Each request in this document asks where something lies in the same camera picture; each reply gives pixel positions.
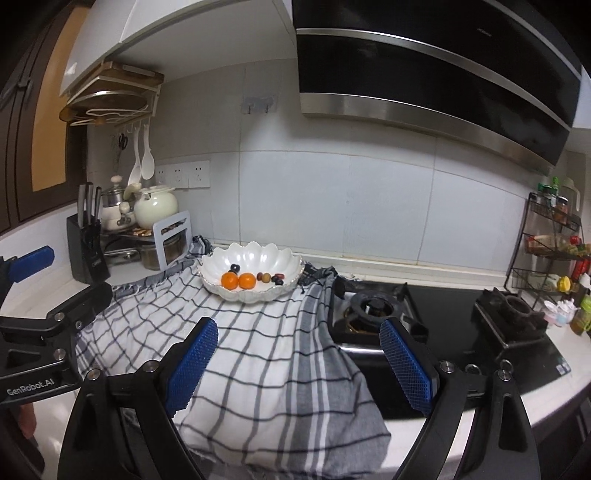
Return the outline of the person's left hand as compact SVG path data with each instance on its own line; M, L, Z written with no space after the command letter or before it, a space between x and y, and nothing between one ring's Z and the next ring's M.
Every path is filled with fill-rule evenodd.
M31 441L35 441L35 431L37 428L37 419L34 405L32 403L19 406L17 422L23 436Z

